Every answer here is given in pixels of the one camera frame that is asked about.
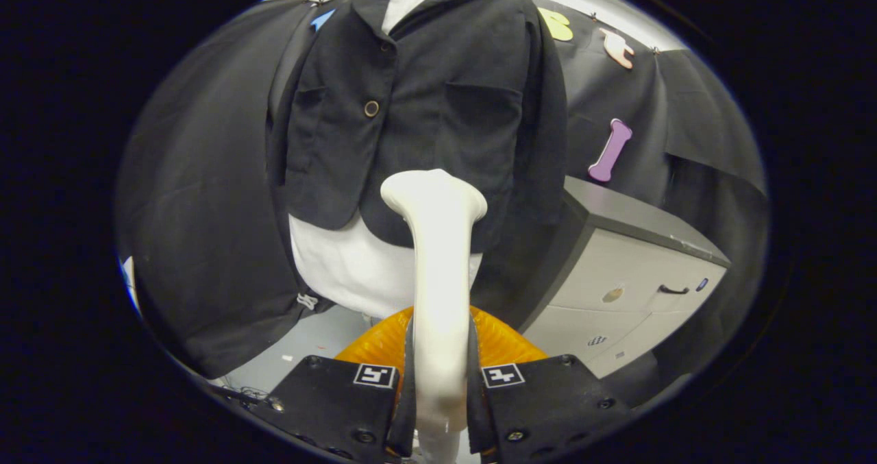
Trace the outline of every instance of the gray cabinet top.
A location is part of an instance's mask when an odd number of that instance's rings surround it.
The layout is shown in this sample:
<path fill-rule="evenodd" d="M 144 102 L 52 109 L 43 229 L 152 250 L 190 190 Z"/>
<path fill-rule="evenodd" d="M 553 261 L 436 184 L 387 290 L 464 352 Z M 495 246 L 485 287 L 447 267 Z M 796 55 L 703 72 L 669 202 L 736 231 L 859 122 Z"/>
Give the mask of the gray cabinet top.
<path fill-rule="evenodd" d="M 686 221 L 602 186 L 567 176 L 564 189 L 586 224 L 730 267 L 721 250 Z"/>

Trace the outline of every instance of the white shirt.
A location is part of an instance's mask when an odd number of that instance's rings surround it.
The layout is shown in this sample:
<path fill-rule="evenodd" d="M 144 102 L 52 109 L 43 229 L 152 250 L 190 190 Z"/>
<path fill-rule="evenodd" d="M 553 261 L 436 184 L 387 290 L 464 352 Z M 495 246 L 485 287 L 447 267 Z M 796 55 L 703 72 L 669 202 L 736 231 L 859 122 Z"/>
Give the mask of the white shirt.
<path fill-rule="evenodd" d="M 382 24 L 389 33 L 425 0 L 390 0 Z M 383 242 L 359 212 L 341 230 L 324 230 L 289 215 L 298 273 L 319 295 L 350 310 L 386 318 L 414 304 L 414 249 Z M 469 287 L 483 254 L 469 258 Z"/>

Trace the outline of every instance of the drawer handle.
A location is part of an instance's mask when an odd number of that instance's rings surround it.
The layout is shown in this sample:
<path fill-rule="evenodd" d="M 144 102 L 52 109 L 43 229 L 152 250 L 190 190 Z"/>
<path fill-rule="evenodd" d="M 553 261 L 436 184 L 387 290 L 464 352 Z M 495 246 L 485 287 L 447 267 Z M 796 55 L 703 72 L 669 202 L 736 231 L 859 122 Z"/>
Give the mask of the drawer handle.
<path fill-rule="evenodd" d="M 682 291 L 674 291 L 673 289 L 670 289 L 669 287 L 661 284 L 661 286 L 658 288 L 658 291 L 660 291 L 661 293 L 667 293 L 668 295 L 686 295 L 689 292 L 689 289 L 688 287 L 686 287 L 686 289 L 683 289 Z"/>

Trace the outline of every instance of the blazer pocket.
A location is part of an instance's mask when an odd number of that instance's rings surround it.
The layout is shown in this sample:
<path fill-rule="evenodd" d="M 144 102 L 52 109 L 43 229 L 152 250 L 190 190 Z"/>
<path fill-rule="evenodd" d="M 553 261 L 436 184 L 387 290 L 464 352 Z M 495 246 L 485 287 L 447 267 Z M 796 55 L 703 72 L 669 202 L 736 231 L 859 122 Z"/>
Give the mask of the blazer pocket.
<path fill-rule="evenodd" d="M 295 91 L 287 133 L 286 163 L 289 171 L 307 171 L 310 167 L 314 138 L 320 130 L 326 92 L 325 86 Z"/>
<path fill-rule="evenodd" d="M 522 99 L 513 89 L 446 82 L 436 167 L 482 192 L 511 187 Z"/>

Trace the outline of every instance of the filing cabinet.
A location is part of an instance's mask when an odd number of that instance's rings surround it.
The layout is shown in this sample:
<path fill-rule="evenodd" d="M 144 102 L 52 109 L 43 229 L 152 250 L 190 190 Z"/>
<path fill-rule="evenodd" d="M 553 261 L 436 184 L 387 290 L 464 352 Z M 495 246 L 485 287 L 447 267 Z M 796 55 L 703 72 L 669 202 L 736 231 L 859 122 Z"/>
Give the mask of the filing cabinet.
<path fill-rule="evenodd" d="M 549 356 L 574 354 L 604 377 L 685 323 L 730 261 L 660 208 L 573 177 L 564 189 L 549 256 L 566 258 L 539 271 L 545 291 L 519 330 Z"/>

